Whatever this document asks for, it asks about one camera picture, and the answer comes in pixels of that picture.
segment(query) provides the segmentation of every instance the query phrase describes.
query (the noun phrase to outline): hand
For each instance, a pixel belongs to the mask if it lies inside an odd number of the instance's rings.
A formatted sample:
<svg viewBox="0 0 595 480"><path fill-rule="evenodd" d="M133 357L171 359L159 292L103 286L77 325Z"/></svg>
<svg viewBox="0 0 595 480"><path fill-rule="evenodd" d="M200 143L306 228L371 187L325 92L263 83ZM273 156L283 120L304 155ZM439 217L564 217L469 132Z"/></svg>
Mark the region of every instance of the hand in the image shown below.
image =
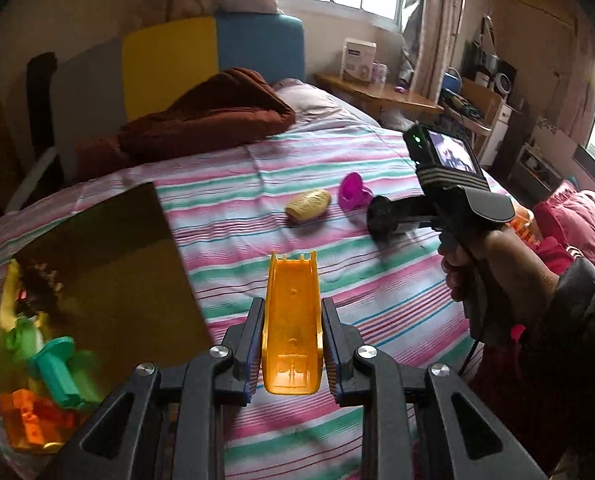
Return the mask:
<svg viewBox="0 0 595 480"><path fill-rule="evenodd" d="M542 260L520 240L515 231L504 227L476 235L467 244L474 258L485 260L501 289L508 295L516 323L533 328L546 311L559 276L548 270ZM437 252L442 258L442 269L447 273L451 298L462 301L465 273L461 268L472 265L461 246L449 250L441 244Z"/></svg>

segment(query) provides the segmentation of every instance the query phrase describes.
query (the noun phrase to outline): pink striped blanket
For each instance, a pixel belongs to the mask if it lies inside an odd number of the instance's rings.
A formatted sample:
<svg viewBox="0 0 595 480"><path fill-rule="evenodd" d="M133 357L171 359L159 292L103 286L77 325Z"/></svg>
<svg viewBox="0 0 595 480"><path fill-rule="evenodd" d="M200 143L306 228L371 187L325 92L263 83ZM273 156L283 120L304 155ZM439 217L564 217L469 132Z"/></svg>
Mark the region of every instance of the pink striped blanket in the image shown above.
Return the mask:
<svg viewBox="0 0 595 480"><path fill-rule="evenodd" d="M256 144L79 184L0 219L0 293L8 259L25 244L101 200L153 182L216 341L244 319L254 297L265 296L271 251L317 250L322 296L334 298L341 321L359 327L366 342L402 363L459 364L471 339L462 305L451 301L444 284L437 235L416 230L388 248L377 247L367 234L365 212L345 214L337 205L338 184L350 171L359 172L375 194L420 193L401 134L348 120L300 126ZM316 187L334 197L327 213L290 225L284 206ZM320 390L306 397L273 396L260 380L253 402L228 433L226 476L356 478L361 413L338 408L325 377ZM11 451L1 419L0 450L24 479L44 463Z"/></svg>

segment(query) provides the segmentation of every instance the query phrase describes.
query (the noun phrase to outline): red blanket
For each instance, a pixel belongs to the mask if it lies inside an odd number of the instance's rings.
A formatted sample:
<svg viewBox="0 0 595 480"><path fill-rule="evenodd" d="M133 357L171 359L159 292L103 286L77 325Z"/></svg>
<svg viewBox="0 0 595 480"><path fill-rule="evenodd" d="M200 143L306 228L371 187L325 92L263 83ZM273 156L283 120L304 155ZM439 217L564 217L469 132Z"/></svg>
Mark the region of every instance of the red blanket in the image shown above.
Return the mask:
<svg viewBox="0 0 595 480"><path fill-rule="evenodd" d="M233 148L280 134L293 123L293 110L260 74L230 68L189 90L165 111L125 124L119 135L80 146L78 180Z"/></svg>
<svg viewBox="0 0 595 480"><path fill-rule="evenodd" d="M595 265L595 192L578 192L569 181L533 209L545 237L575 246Z"/></svg>

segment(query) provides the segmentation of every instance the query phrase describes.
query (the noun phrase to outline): green toy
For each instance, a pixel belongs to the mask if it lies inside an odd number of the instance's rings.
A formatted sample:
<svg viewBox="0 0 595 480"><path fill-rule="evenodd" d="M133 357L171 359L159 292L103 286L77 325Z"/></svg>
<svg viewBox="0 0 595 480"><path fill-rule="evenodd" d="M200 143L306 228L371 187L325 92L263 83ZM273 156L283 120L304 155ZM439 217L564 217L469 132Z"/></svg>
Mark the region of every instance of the green toy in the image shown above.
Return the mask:
<svg viewBox="0 0 595 480"><path fill-rule="evenodd" d="M87 350L80 350L72 355L66 365L71 370L73 381L80 390L84 402L90 406L100 404L104 396L98 393L95 383L90 377L92 370L97 367L95 355Z"/></svg>
<svg viewBox="0 0 595 480"><path fill-rule="evenodd" d="M72 337L52 339L29 359L27 371L34 379L42 377L51 398L60 408L78 410L84 408L86 402L66 367L66 360L73 355L75 346Z"/></svg>
<svg viewBox="0 0 595 480"><path fill-rule="evenodd" d="M19 317L15 320L13 329L6 333L5 344L13 355L14 363L23 364L36 355L44 343L33 321L27 317Z"/></svg>

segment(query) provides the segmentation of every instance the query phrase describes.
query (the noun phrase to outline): small screen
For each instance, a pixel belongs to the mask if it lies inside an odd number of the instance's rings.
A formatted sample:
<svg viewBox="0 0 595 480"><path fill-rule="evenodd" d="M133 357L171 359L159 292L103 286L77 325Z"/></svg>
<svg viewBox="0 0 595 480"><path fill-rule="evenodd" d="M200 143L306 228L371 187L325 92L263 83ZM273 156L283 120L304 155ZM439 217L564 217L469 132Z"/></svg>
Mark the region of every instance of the small screen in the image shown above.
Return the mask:
<svg viewBox="0 0 595 480"><path fill-rule="evenodd" d="M437 132L429 132L429 134L431 135L433 146L435 146L439 155L439 160L444 166L453 170L462 170L477 174L471 156L468 154L462 140Z"/></svg>

